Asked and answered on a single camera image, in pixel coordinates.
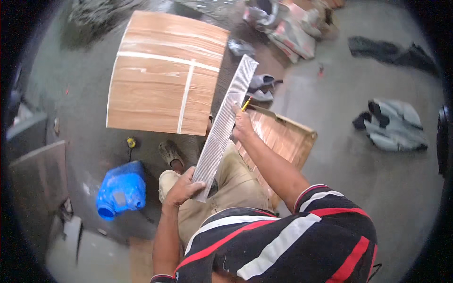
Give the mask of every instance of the man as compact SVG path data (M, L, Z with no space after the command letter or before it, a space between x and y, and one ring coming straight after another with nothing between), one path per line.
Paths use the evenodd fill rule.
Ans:
M206 203L189 199L205 186L191 182L194 168L182 174L181 158L162 146L173 171L159 178L151 282L366 282L377 252L369 216L341 193L310 186L259 138L247 113L234 111L233 135L293 215L273 214L232 142L216 174L219 191Z

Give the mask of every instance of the finger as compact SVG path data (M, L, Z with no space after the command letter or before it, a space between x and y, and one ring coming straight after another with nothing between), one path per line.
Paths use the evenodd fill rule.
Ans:
M188 178L189 180L192 180L193 173L195 172L195 166L192 166L191 168L187 169L187 171L183 174L184 177Z
M201 189L203 189L204 187L206 187L206 183L205 182L195 182L195 183L192 183L192 184L188 185L187 189L192 194L194 194L194 193L200 191Z
M233 104L233 111L234 111L234 113L235 113L236 115L238 115L239 113L242 112L242 110L241 110L239 104L237 104L237 103L234 103L234 104Z

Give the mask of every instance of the pencil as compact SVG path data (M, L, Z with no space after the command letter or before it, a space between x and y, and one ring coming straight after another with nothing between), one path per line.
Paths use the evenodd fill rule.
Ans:
M247 106L249 105L250 103L250 100L252 100L252 97L250 96L249 97L249 100L247 100L245 103L244 103L244 106L242 107L241 111L244 112L247 108Z

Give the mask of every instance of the concrete floor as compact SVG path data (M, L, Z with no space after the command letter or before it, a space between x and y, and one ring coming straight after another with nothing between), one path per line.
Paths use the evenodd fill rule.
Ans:
M167 11L168 2L154 10ZM376 262L383 268L373 282L398 281L420 252L439 207L442 179L437 174L435 134L443 101L439 79L419 70L353 58L347 37L362 35L428 51L423 36L404 9L384 2L347 0L336 10L340 34L318 45L316 58L301 61L285 76L271 110L318 131L318 140L303 168L311 183L324 183L344 193L372 217L378 233ZM174 139L188 160L196 162L195 137L105 128L111 70L125 26L112 30L88 48L68 49L60 42L64 12L51 22L37 51L25 99L60 119L65 139L68 189L74 211L85 228L108 231L125 241L129 236L151 239L159 219L157 178L166 166L157 145ZM318 78L319 63L325 67ZM374 148L351 121L374 97L411 103L418 111L430 147L424 153L386 153ZM147 206L102 221L96 212L97 190L107 170L127 162L125 139L136 136L141 147L133 159L149 173Z

